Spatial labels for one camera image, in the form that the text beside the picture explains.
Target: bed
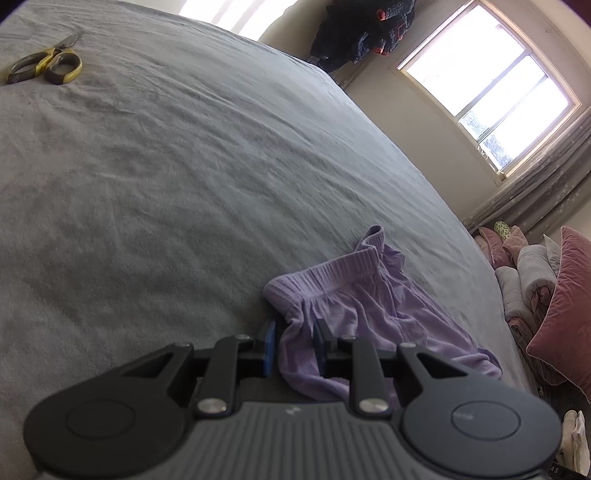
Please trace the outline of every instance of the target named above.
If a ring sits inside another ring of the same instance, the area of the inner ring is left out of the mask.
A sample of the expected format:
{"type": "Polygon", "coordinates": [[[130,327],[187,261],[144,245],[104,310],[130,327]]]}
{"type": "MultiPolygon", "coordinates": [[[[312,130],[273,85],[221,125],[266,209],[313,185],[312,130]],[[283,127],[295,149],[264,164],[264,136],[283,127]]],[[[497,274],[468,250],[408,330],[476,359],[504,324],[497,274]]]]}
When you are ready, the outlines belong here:
{"type": "MultiPolygon", "coordinates": [[[[256,331],[267,281],[375,223],[503,381],[534,391],[478,246],[327,74],[106,0],[26,3],[0,26],[1,64],[77,31],[74,82],[0,86],[0,478],[34,473],[36,402],[170,342],[256,331]]],[[[298,399],[281,378],[244,383],[298,399]]]]}

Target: pink pillow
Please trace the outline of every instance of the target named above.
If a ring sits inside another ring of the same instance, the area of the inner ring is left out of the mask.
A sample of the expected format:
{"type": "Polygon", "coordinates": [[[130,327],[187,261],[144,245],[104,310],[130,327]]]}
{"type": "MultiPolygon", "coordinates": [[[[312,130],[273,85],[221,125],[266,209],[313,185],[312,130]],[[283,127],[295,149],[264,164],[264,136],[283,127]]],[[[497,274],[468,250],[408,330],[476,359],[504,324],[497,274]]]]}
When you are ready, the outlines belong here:
{"type": "Polygon", "coordinates": [[[478,229],[478,232],[484,237],[488,245],[488,250],[492,258],[492,268],[515,266],[503,250],[503,240],[501,240],[501,237],[496,232],[483,226],[478,229]]]}
{"type": "Polygon", "coordinates": [[[474,240],[476,241],[476,243],[480,247],[480,250],[482,250],[482,254],[486,257],[486,259],[488,260],[488,263],[490,263],[492,265],[491,251],[489,250],[488,243],[486,243],[486,240],[484,240],[484,237],[480,236],[480,235],[476,235],[474,237],[474,240]]]}
{"type": "Polygon", "coordinates": [[[591,400],[591,241],[562,227],[558,283],[527,353],[554,367],[591,400]]]}
{"type": "Polygon", "coordinates": [[[523,247],[527,247],[529,244],[527,238],[517,225],[511,228],[511,234],[503,242],[503,250],[509,257],[509,260],[517,265],[517,259],[519,258],[519,252],[523,247]]]}

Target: window pane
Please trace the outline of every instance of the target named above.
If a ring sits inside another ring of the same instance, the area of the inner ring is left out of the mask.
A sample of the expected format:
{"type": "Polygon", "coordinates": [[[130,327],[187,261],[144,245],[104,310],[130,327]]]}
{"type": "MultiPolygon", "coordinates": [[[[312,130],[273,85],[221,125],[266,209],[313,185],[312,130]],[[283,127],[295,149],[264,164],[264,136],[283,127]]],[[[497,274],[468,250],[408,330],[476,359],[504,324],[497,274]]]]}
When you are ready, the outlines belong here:
{"type": "Polygon", "coordinates": [[[545,76],[530,56],[521,60],[461,120],[478,138],[506,115],[545,76]]]}
{"type": "Polygon", "coordinates": [[[556,121],[568,104],[556,84],[546,78],[481,146],[499,168],[506,167],[556,121]]]}
{"type": "Polygon", "coordinates": [[[478,5],[431,40],[407,72],[457,115],[523,51],[478,5]]]}

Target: scissors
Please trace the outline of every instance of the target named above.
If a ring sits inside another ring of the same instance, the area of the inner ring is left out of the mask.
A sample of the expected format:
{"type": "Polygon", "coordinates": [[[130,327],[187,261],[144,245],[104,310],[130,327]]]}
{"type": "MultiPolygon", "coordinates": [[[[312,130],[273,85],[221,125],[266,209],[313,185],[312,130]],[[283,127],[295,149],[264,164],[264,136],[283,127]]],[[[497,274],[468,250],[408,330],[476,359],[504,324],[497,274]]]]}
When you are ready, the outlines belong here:
{"type": "Polygon", "coordinates": [[[55,47],[21,58],[10,67],[6,83],[23,82],[38,77],[42,73],[48,82],[55,85],[71,82],[82,71],[82,59],[72,50],[72,46],[79,37],[79,33],[70,35],[55,47]],[[34,65],[34,67],[19,72],[29,65],[34,65]],[[73,70],[68,73],[58,73],[57,67],[59,65],[69,65],[73,70]]]}

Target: circular cap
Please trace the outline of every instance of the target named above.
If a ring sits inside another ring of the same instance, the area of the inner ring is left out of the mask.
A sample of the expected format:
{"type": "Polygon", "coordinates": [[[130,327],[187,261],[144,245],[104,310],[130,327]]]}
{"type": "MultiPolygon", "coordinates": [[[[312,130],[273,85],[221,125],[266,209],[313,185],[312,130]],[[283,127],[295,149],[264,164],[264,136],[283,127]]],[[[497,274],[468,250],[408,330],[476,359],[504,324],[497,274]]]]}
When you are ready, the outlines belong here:
{"type": "Polygon", "coordinates": [[[384,413],[389,405],[381,398],[365,398],[359,402],[359,409],[364,413],[384,413]]]}
{"type": "Polygon", "coordinates": [[[478,440],[502,440],[519,428],[519,416],[492,402],[471,402],[456,408],[452,423],[464,435],[478,440]]]}
{"type": "Polygon", "coordinates": [[[131,428],[135,413],[113,400],[93,400],[74,408],[66,417],[70,431],[86,439],[117,437],[131,428]]]}
{"type": "Polygon", "coordinates": [[[199,411],[203,413],[221,413],[226,411],[228,405],[221,398],[204,398],[197,404],[199,411]]]}

